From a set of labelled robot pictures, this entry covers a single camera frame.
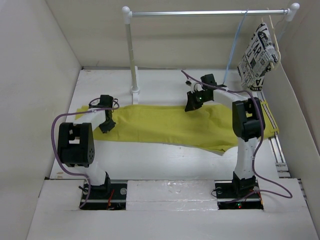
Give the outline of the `yellow trousers with striped trim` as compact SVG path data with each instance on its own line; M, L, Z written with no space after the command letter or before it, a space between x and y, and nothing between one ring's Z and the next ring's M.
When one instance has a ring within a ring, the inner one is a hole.
M98 141L162 143L225 153L238 146L232 110L222 104L205 104L194 111L184 106L127 105L112 114L115 127L108 133L93 131Z

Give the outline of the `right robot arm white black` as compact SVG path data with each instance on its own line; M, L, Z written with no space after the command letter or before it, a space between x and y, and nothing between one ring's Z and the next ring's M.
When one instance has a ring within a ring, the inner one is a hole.
M217 185L216 197L221 199L238 199L249 194L256 186L253 172L253 158L257 153L259 138L263 137L265 121L260 100L251 93L230 90L224 84L217 84L213 74L206 74L200 81L186 75L186 84L191 90L187 92L184 111L195 111L206 102L216 102L232 110L232 130L237 137L237 161L231 183Z

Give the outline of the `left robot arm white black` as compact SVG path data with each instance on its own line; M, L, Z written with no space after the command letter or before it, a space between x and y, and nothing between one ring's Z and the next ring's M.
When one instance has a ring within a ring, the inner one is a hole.
M113 111L119 108L118 99L110 95L101 95L98 103L88 104L88 110L78 114L80 118L59 125L57 147L54 154L61 167L75 168L71 176L84 177L88 187L82 188L87 197L107 198L111 192L111 180L95 159L94 131L103 134L110 132L116 123L112 119Z

